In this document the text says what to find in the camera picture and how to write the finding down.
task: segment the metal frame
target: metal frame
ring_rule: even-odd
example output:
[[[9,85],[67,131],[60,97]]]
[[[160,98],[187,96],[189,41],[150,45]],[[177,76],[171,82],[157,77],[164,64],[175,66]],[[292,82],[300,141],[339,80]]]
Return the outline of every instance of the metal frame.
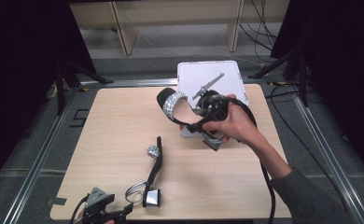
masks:
[[[297,91],[295,85],[289,85],[292,91]],[[353,213],[357,223],[364,224],[364,205],[357,193],[354,185],[349,180],[347,174],[344,172],[342,166],[340,165],[337,157],[333,154],[333,150],[329,146],[324,134],[322,134],[318,125],[315,122],[313,115],[310,112],[310,109],[304,106],[303,102],[299,98],[294,99],[298,109],[301,112],[301,115],[304,118],[304,121],[307,124],[310,132],[312,133],[316,143],[318,144],[318,148],[321,151],[321,154],[327,163],[330,172],[333,174],[334,179],[336,181],[337,186],[341,190],[347,204]]]

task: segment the black cable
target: black cable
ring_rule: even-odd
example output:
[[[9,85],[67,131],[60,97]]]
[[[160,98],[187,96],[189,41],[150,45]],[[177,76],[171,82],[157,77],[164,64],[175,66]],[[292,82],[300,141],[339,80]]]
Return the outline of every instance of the black cable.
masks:
[[[313,151],[303,142],[303,140],[296,134],[295,131],[293,131],[293,129],[289,126],[289,124],[287,123],[287,121],[284,119],[284,117],[281,115],[281,112],[278,110],[278,107],[275,105],[274,101],[273,101],[273,97],[274,97],[274,92],[276,89],[278,89],[278,87],[281,86],[276,86],[273,90],[272,93],[270,94],[270,101],[275,109],[275,111],[277,112],[278,116],[280,117],[280,119],[286,124],[286,126],[289,128],[289,130],[296,136],[296,138],[302,143],[302,145],[305,147],[305,149],[307,150],[307,152],[310,154],[310,156],[313,158],[313,160],[315,161],[315,163],[318,165],[319,169],[321,169],[322,173],[324,173],[324,175],[327,177],[327,179],[329,180],[330,184],[334,187],[334,189],[336,190],[337,194],[339,195],[340,200],[342,201],[343,204],[343,208],[345,210],[345,212],[348,214],[348,209],[347,209],[347,205],[345,203],[344,197],[342,196],[342,193],[340,192],[339,188],[337,188],[336,184],[334,183],[334,181],[330,178],[330,176],[328,175],[327,171],[325,170],[325,168],[321,165],[321,163],[319,162],[319,160],[316,158],[316,156],[314,155]]]
[[[254,37],[252,37],[252,35],[250,35],[243,27],[242,24],[240,24],[241,29],[244,31],[244,33],[249,37],[249,39],[251,39],[253,42],[255,42],[255,44],[259,44],[262,47],[266,48],[267,50],[272,50],[271,48],[267,47],[266,45],[264,45],[263,43],[260,43],[257,39],[255,39]]]
[[[263,164],[260,163],[261,171],[263,172],[264,179],[266,180],[267,189],[270,192],[270,197],[272,199],[272,209],[270,210],[269,215],[269,224],[273,223],[274,214],[275,214],[275,194],[272,184],[270,183],[269,174],[267,173],[266,168],[264,168]]]
[[[77,204],[77,207],[75,208],[74,214],[72,214],[71,220],[69,220],[69,224],[73,224],[74,220],[75,220],[75,216],[77,215],[77,210],[79,209],[79,207],[85,203],[87,201],[87,199],[89,198],[90,194],[87,194],[86,197],[82,198],[82,200],[80,200],[80,202]]]
[[[249,23],[247,23],[246,25],[248,26],[248,28],[249,28],[251,31],[255,32],[255,33],[256,33],[256,34],[258,34],[258,35],[266,35],[266,36],[271,36],[271,37],[273,37],[273,38],[277,38],[277,36],[276,36],[276,35],[273,35],[273,34],[264,34],[264,33],[258,32],[257,30],[254,30],[254,28],[252,28],[252,27],[251,27],[251,25],[249,25]]]

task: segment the person's hand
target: person's hand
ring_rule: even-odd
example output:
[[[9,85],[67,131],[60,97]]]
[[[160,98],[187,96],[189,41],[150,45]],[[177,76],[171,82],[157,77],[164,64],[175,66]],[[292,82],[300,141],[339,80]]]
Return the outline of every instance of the person's hand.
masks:
[[[239,105],[229,103],[229,113],[224,120],[206,122],[203,128],[207,131],[226,134],[223,141],[227,141],[231,137],[251,147],[274,181],[284,178],[292,172],[292,168],[269,144]]]
[[[226,97],[235,98],[235,95],[232,94]],[[234,138],[250,147],[255,145],[259,139],[262,139],[261,133],[246,112],[234,103],[229,103],[229,114],[224,120],[208,121],[203,125],[203,128],[209,132],[224,133],[224,142],[228,141],[229,138]]]

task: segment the wire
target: wire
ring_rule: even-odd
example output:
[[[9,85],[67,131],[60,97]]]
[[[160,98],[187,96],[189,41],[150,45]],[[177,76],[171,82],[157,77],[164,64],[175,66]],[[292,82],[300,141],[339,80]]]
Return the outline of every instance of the wire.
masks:
[[[342,201],[343,204],[343,208],[345,210],[345,212],[348,214],[348,209],[347,209],[347,205],[345,203],[345,200],[342,196],[342,193],[340,192],[339,188],[337,188],[336,184],[334,183],[334,181],[330,178],[330,176],[328,175],[327,171],[325,170],[325,168],[321,165],[321,163],[319,162],[319,160],[316,158],[316,156],[314,155],[313,151],[304,143],[304,141],[297,135],[297,133],[295,131],[293,131],[293,129],[289,126],[289,124],[287,123],[287,121],[284,119],[284,117],[281,115],[281,112],[278,110],[278,107],[275,105],[273,98],[275,97],[274,93],[275,90],[277,90],[279,87],[282,86],[276,86],[273,90],[272,93],[270,94],[270,100],[271,103],[275,109],[275,111],[277,112],[278,116],[280,117],[280,119],[286,124],[286,126],[289,128],[289,130],[296,136],[296,138],[301,142],[301,144],[304,146],[304,148],[307,150],[307,152],[310,154],[310,156],[313,158],[313,160],[315,161],[315,163],[318,165],[319,169],[321,169],[322,173],[324,173],[324,175],[327,177],[327,179],[329,180],[330,184],[334,187],[334,189],[336,190],[337,194],[339,195],[340,200]]]
[[[261,42],[259,42],[256,38],[252,37],[243,27],[242,24],[240,24],[240,28],[244,31],[244,33],[249,37],[249,39],[251,39],[253,42],[255,42],[255,44],[259,44],[262,47],[266,48],[267,50],[272,50],[271,48],[267,47],[266,45],[262,44]]]
[[[269,216],[269,224],[273,223],[274,220],[274,213],[275,213],[275,194],[272,184],[270,183],[270,178],[267,173],[266,168],[263,166],[263,164],[260,163],[261,171],[263,172],[264,179],[266,180],[267,189],[270,192],[270,197],[272,199],[272,209],[270,210],[270,216]]]
[[[89,198],[90,194],[87,194],[86,197],[84,197],[82,200],[80,200],[80,202],[77,204],[77,207],[75,208],[74,214],[72,214],[71,220],[69,220],[69,224],[73,224],[74,223],[74,219],[75,216],[77,215],[77,210],[79,209],[79,207],[85,203],[87,201],[87,199]]]
[[[244,33],[255,43],[255,54],[256,54],[256,56],[260,59],[260,60],[262,60],[262,61],[264,61],[264,62],[266,62],[266,63],[273,63],[273,62],[271,62],[271,61],[267,61],[267,60],[264,60],[264,59],[262,59],[259,55],[258,55],[258,50],[257,50],[257,44],[259,44],[259,45],[261,45],[262,47],[264,47],[264,48],[266,48],[266,49],[268,49],[268,50],[273,50],[273,42],[275,42],[275,38],[276,38],[276,36],[275,35],[273,35],[270,31],[269,31],[269,29],[268,29],[268,27],[267,27],[267,25],[266,25],[266,21],[265,21],[265,16],[264,16],[264,8],[266,7],[266,1],[265,0],[261,0],[261,13],[259,12],[259,10],[258,10],[258,8],[257,8],[257,6],[255,5],[255,3],[254,3],[254,1],[253,0],[251,0],[251,3],[252,3],[252,6],[254,7],[254,9],[256,10],[256,12],[257,12],[257,14],[258,14],[258,17],[259,17],[259,19],[260,19],[260,23],[259,23],[259,28],[258,28],[258,30],[257,31],[255,31],[249,24],[248,24],[248,27],[252,30],[252,31],[254,31],[254,32],[256,32],[256,36],[255,36],[255,38],[254,37],[252,37],[245,29],[244,29],[244,27],[240,24],[240,27],[241,27],[241,29],[244,31]],[[261,29],[261,27],[263,27],[263,29],[265,30],[265,32],[266,32],[266,34],[264,34],[264,33],[261,33],[260,32],[260,29]],[[259,41],[258,41],[258,37],[259,37],[259,35],[265,35],[265,36],[267,36],[267,39],[268,39],[268,41],[269,41],[269,44],[272,46],[271,48],[269,48],[269,47],[267,47],[266,45],[264,45],[264,44],[262,44],[262,43],[260,43]]]

